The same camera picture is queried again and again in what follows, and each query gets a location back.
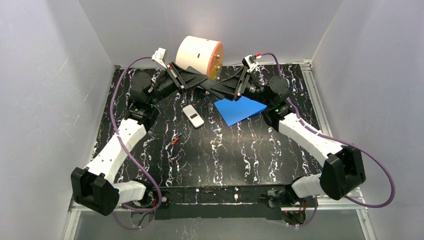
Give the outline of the white remote control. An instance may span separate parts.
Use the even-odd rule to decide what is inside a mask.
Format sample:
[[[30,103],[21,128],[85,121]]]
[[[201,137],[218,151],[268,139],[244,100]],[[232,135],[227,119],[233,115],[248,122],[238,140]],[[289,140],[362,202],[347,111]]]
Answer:
[[[183,107],[182,111],[195,129],[204,125],[205,121],[191,104]]]

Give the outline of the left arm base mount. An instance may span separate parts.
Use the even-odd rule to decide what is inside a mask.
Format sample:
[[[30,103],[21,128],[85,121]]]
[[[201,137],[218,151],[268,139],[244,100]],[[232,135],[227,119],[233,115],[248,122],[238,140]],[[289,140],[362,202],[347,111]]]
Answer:
[[[168,190],[161,190],[161,196],[159,196],[156,190],[150,190],[147,195],[149,208],[159,206],[159,209],[167,209],[170,207],[171,193]]]

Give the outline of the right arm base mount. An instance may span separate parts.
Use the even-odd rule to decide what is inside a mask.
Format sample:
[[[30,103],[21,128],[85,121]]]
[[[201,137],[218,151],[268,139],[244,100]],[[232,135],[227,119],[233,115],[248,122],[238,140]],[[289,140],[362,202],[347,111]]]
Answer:
[[[270,208],[283,208],[292,204],[291,194],[285,189],[268,190],[266,199]]]

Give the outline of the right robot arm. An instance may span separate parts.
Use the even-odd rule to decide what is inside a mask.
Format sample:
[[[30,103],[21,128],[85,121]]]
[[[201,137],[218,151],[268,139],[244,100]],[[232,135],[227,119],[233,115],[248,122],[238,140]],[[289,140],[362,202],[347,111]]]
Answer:
[[[340,200],[365,182],[361,151],[329,139],[305,122],[291,102],[289,84],[281,75],[275,75],[266,84],[261,84],[246,67],[242,67],[232,77],[212,81],[208,90],[220,99],[237,101],[244,96],[266,105],[262,112],[266,124],[294,140],[322,166],[321,173],[298,177],[285,185],[285,199],[295,202],[306,197],[326,195]]]

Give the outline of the black remote control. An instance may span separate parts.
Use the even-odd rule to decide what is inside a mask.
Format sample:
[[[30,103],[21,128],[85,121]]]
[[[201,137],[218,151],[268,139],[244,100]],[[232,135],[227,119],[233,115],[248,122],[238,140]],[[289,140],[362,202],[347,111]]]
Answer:
[[[200,71],[196,70],[195,68],[193,68],[192,66],[189,66],[186,69],[188,72],[193,73],[193,74],[197,74],[200,75],[201,77],[206,77],[206,80],[202,81],[201,83],[199,83],[197,86],[203,88],[204,90],[210,92],[211,94],[213,94],[214,96],[216,96],[217,98],[219,98],[220,100],[225,98],[225,95],[222,93],[219,93],[216,90],[212,89],[212,86],[215,84],[213,80],[211,80],[210,78],[207,77],[207,75],[202,74]]]

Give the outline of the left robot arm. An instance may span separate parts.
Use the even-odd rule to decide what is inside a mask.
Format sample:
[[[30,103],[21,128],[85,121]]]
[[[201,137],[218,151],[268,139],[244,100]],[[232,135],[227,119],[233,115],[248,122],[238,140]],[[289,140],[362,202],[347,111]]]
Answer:
[[[114,180],[131,150],[155,123],[159,114],[155,104],[176,91],[208,89],[213,83],[194,68],[184,70],[174,63],[168,64],[155,81],[146,72],[136,73],[130,80],[130,97],[123,119],[119,125],[112,121],[114,135],[92,161],[84,168],[76,167],[70,175],[74,201],[108,216],[121,204],[142,200],[147,186],[141,180]]]

